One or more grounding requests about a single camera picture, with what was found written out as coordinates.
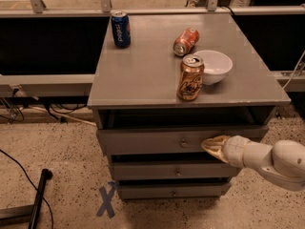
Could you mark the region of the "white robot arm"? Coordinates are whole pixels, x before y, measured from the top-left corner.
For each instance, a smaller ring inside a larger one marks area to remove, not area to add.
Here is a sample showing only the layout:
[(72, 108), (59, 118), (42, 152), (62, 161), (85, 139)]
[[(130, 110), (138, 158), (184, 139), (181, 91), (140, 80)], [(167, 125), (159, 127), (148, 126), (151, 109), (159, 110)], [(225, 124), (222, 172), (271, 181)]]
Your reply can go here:
[(305, 147), (298, 142), (280, 140), (267, 145), (240, 135), (219, 135), (203, 140), (201, 147), (235, 168), (255, 170), (276, 186), (305, 189)]

